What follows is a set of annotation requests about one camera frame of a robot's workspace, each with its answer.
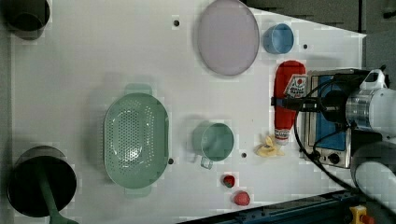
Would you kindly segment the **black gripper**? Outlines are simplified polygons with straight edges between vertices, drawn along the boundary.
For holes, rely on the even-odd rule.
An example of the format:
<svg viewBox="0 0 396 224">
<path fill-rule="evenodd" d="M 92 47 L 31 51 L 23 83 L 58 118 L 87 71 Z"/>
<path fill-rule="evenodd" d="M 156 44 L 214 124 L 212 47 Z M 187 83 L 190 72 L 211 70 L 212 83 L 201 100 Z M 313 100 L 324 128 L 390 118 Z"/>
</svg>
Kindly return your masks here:
<svg viewBox="0 0 396 224">
<path fill-rule="evenodd" d="M 329 122 L 333 123 L 339 130 L 348 127 L 346 118 L 347 96 L 343 91 L 329 91 L 320 98 L 271 98 L 272 106 L 280 106 L 292 111 L 320 112 Z"/>
</svg>

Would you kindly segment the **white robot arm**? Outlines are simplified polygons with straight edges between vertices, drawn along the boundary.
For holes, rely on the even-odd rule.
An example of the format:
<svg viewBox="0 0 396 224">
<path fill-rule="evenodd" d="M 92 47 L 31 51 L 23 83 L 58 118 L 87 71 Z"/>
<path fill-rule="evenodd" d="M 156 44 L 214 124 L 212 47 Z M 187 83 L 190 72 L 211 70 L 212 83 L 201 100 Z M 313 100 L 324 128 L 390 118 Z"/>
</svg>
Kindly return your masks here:
<svg viewBox="0 0 396 224">
<path fill-rule="evenodd" d="M 380 69 L 366 76 L 334 74 L 312 91 L 320 93 L 336 84 L 338 91 L 314 97 L 274 97 L 271 105 L 296 113 L 316 112 L 333 123 L 349 127 L 361 136 L 377 134 L 380 140 L 360 144 L 351 154 L 350 173 L 354 190 L 395 210 L 395 91 Z"/>
</svg>

